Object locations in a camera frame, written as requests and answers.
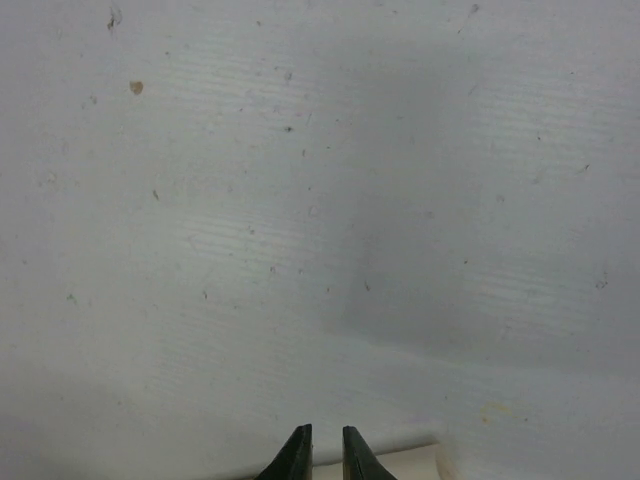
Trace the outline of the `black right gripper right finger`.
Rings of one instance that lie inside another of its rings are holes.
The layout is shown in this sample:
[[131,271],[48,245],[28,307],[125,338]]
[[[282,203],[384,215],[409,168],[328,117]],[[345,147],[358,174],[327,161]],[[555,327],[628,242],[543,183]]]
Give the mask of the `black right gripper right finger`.
[[343,427],[342,443],[344,480],[396,480],[380,463],[356,427]]

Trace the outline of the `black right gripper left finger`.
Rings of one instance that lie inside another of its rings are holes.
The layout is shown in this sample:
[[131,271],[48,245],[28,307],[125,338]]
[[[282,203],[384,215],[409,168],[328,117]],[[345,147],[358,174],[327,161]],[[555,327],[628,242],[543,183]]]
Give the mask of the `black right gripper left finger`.
[[312,425],[297,426],[257,480],[309,480],[312,478]]

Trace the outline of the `olive and cream underwear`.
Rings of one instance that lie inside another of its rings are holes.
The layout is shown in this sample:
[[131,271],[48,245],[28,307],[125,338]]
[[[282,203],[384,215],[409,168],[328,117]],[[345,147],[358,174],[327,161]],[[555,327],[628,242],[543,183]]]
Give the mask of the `olive and cream underwear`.
[[[377,453],[372,448],[371,450],[396,479],[462,479],[457,467],[438,442],[385,453]],[[343,479],[342,460],[338,463],[314,466],[312,479]]]

